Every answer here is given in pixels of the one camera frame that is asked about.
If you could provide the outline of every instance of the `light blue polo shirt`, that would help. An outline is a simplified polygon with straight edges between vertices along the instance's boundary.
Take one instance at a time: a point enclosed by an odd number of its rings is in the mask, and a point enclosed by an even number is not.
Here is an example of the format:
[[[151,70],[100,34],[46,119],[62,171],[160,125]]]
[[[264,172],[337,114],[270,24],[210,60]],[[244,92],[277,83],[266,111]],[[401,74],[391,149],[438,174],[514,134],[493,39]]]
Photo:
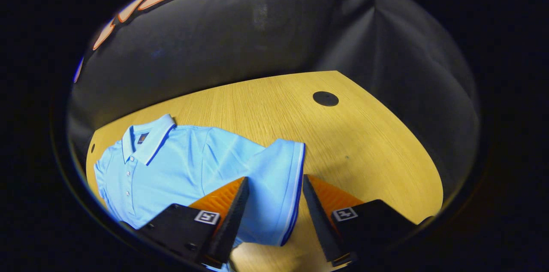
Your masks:
[[[188,206],[249,177],[250,195],[235,246],[282,246],[298,215],[305,144],[262,147],[216,127],[176,126],[166,114],[128,128],[94,166],[100,196],[116,221],[139,229],[172,203]]]

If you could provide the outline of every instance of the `table surface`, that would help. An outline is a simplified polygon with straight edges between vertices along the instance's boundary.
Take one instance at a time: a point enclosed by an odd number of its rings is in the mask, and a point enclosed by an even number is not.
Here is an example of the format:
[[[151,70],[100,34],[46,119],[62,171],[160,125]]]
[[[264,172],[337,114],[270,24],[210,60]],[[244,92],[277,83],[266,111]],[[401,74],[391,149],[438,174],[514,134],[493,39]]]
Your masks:
[[[318,104],[312,97],[318,91],[335,94],[339,103]],[[416,224],[435,215],[442,205],[439,174],[418,139],[381,102],[337,71],[210,88],[155,104],[96,130],[86,172],[90,190],[103,205],[94,163],[129,126],[149,123],[163,114],[170,114],[177,125],[219,127],[265,147],[278,138],[304,142],[304,173],[365,202],[382,199]],[[243,243],[231,258],[239,272],[336,269],[324,258],[303,194],[286,245]]]

